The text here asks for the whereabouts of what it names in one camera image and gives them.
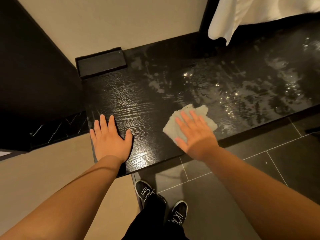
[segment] black table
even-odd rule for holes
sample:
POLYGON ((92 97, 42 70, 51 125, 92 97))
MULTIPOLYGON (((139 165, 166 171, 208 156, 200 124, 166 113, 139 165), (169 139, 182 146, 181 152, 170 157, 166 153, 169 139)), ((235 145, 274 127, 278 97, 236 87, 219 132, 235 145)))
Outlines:
POLYGON ((187 104, 205 104, 218 140, 320 103, 320 15, 241 26, 226 47, 192 33, 124 51, 127 68, 82 82, 89 127, 115 116, 136 172, 182 155, 162 129, 187 104))

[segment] person's left hand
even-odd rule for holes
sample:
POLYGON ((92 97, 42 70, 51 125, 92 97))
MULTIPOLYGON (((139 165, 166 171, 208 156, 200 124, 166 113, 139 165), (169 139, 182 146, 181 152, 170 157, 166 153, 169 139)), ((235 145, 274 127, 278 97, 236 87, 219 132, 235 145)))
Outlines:
POLYGON ((100 125, 99 121, 95 120, 94 130, 90 129, 90 137, 98 161, 108 155, 116 156, 121 163, 128 159, 132 145, 132 133, 128 129, 125 139, 122 140, 118 135, 113 115, 109 118, 109 125, 103 114, 100 116, 100 125))

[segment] beige floor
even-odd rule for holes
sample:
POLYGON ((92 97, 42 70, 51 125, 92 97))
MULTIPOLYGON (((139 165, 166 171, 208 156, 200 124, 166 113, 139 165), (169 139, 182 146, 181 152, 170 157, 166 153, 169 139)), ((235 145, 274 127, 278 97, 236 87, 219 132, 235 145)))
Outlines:
MULTIPOLYGON (((0 161, 0 235, 93 163, 89 134, 0 161)), ((116 179, 86 239, 121 239, 138 212, 131 176, 116 179)))

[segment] finger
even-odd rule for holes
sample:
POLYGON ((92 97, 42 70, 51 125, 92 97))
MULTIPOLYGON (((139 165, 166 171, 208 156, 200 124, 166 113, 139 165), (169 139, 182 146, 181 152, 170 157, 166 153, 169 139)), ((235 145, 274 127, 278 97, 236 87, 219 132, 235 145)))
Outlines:
POLYGON ((124 139, 124 142, 126 143, 126 146, 128 148, 131 149, 131 146, 132 146, 132 133, 131 133, 131 130, 127 130, 126 133, 125 133, 125 139, 124 139))
POLYGON ((178 147, 180 147, 182 151, 187 153, 188 145, 186 144, 186 142, 179 137, 175 138, 174 140, 176 141, 178 147))
POLYGON ((191 111, 190 111, 190 114, 191 114, 191 116, 192 116, 195 124, 196 124, 197 126, 203 127, 202 122, 200 121, 200 119, 199 119, 198 115, 196 114, 196 112, 193 111, 193 110, 191 110, 191 111))
POLYGON ((96 137, 96 134, 94 133, 94 130, 90 129, 89 133, 90 133, 90 137, 91 137, 92 143, 96 144, 97 137, 96 137))
POLYGON ((109 132, 110 133, 112 133, 114 135, 118 134, 116 123, 115 123, 115 117, 113 115, 111 115, 110 118, 109 118, 108 126, 109 126, 109 132))
POLYGON ((101 137, 101 129, 98 120, 94 121, 94 133, 96 134, 97 139, 101 137))
POLYGON ((196 127, 195 122, 184 111, 181 111, 181 117, 186 122, 187 126, 189 126, 190 128, 196 127))
POLYGON ((210 130, 210 127, 207 125, 205 119, 200 115, 199 116, 199 120, 201 121, 202 125, 206 128, 210 130))
POLYGON ((108 133, 108 125, 106 122, 106 117, 103 114, 100 115, 100 128, 101 128, 101 133, 108 133))
POLYGON ((185 122, 183 122, 181 119, 179 119, 178 117, 176 117, 176 122, 179 125, 182 133, 188 137, 190 135, 191 129, 185 124, 185 122))

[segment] white curtain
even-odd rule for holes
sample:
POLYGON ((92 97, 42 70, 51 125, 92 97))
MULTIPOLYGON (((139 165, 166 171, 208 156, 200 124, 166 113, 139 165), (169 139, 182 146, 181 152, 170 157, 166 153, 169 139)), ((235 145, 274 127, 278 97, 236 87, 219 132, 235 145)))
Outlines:
POLYGON ((310 12, 320 12, 320 0, 220 0, 208 36, 210 39, 223 37, 228 45, 239 25, 310 12))

